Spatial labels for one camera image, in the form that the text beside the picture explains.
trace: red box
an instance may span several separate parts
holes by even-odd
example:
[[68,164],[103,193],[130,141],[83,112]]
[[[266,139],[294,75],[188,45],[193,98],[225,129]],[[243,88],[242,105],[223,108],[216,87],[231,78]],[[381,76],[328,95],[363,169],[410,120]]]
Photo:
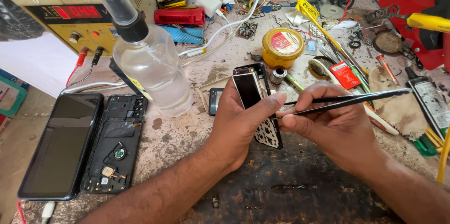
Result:
[[331,66],[330,71],[334,74],[339,83],[341,83],[342,87],[346,89],[351,89],[361,83],[343,61]]
[[205,25],[205,10],[155,10],[155,24]]

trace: coil spring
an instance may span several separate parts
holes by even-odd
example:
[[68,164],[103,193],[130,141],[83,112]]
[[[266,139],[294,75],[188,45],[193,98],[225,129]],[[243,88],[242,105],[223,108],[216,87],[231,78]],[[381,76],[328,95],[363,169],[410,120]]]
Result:
[[377,19],[383,19],[388,17],[393,17],[395,14],[398,14],[400,11],[400,7],[398,5],[391,5],[383,9],[379,9],[374,11],[373,13],[367,15],[367,21],[372,23]]

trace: spray bottle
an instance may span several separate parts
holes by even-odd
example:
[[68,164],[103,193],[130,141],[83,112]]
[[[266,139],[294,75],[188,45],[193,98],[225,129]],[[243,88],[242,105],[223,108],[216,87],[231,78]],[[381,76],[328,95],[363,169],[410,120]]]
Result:
[[147,25],[129,0],[101,1],[120,34],[112,51],[119,68],[162,114],[176,117],[187,112],[192,95],[170,34]]
[[409,78],[406,86],[413,89],[428,125],[442,140],[445,139],[450,123],[450,109],[446,102],[428,77],[417,76],[410,67],[406,67],[405,71]]

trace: workbench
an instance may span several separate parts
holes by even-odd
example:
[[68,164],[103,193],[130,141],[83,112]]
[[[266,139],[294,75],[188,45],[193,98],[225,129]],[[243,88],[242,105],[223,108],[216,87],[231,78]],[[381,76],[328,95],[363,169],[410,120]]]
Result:
[[[356,0],[353,9],[379,9],[375,0]],[[284,13],[294,8],[284,7],[272,15],[256,18],[259,26],[254,41],[237,35],[215,53],[199,59],[184,67],[194,97],[192,108],[176,118],[161,115],[156,108],[149,105],[139,152],[133,171],[132,185],[136,185],[158,174],[181,158],[195,152],[208,139],[214,117],[205,110],[198,88],[207,83],[232,75],[233,68],[254,63],[247,55],[261,54],[262,37],[279,23],[288,22]],[[240,20],[243,16],[234,10],[228,15],[230,21]],[[225,21],[215,17],[205,32],[210,37]],[[309,25],[303,24],[299,29],[309,31]],[[211,43],[216,47],[228,35],[225,29]],[[346,38],[350,30],[331,30],[330,35],[340,44],[345,44],[357,62],[370,70],[378,64],[379,53],[372,46],[363,43],[359,49],[348,47]],[[374,55],[368,56],[366,47]],[[178,51],[183,51],[181,44]],[[181,58],[187,62],[191,58]],[[307,69],[310,55],[302,55],[288,69],[290,74],[303,86],[307,87],[318,79]],[[402,55],[386,56],[394,74],[404,84],[407,76],[404,70],[409,60]],[[80,68],[71,82],[82,79],[89,71],[90,63]],[[82,84],[120,79],[109,69],[109,59],[101,59],[94,67],[92,75]],[[419,72],[420,75],[432,77],[433,81],[450,85],[449,77],[440,70]],[[271,83],[271,89],[285,92],[287,101],[294,101],[299,91],[284,82],[278,86]],[[111,94],[133,93],[128,87],[102,92],[105,97]],[[409,140],[401,135],[390,135],[373,125],[380,145],[394,158],[409,168],[419,172],[430,180],[435,180],[438,158],[423,157]],[[283,149],[276,150],[252,141],[244,164],[235,172],[225,176],[216,186],[207,192],[192,207],[180,223],[402,223],[402,220],[390,210],[366,184],[351,174],[339,169],[318,146],[294,133],[282,133]],[[446,183],[450,183],[447,171]],[[59,202],[49,223],[76,223],[114,195],[80,193],[71,202]],[[212,198],[219,200],[219,207],[214,208]],[[24,217],[28,223],[40,223],[44,207],[43,202],[22,202]],[[16,214],[14,224],[20,223]]]

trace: red digital readout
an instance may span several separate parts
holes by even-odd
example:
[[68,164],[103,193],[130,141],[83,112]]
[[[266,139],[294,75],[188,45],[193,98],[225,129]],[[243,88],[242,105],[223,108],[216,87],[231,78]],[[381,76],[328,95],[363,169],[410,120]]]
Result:
[[53,9],[55,9],[63,19],[102,17],[93,5],[53,6]]

